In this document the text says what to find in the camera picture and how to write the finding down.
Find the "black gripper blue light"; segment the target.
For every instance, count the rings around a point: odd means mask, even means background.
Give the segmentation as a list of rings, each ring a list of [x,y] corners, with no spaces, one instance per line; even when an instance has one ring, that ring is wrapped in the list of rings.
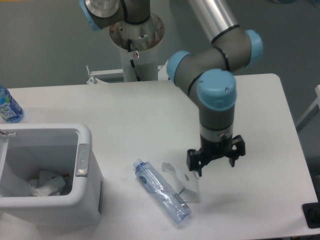
[[[199,150],[188,149],[186,164],[190,172],[197,172],[202,176],[202,168],[212,160],[228,157],[233,168],[239,157],[246,155],[246,144],[241,135],[233,138],[223,136],[219,141],[212,141],[200,135],[201,148]]]

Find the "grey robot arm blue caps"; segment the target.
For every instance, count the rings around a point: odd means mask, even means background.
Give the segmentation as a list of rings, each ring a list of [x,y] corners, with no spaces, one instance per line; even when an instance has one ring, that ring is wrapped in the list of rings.
[[[126,82],[158,79],[158,62],[151,52],[163,40],[165,26],[148,0],[82,0],[79,5],[93,30],[109,28],[122,55]],[[191,0],[189,5],[211,47],[198,54],[178,51],[169,58],[166,72],[198,107],[200,149],[187,151],[186,164],[200,173],[213,160],[227,157],[234,165],[246,153],[243,138],[233,136],[233,71],[259,60],[263,42],[255,31],[240,27],[226,1]]]

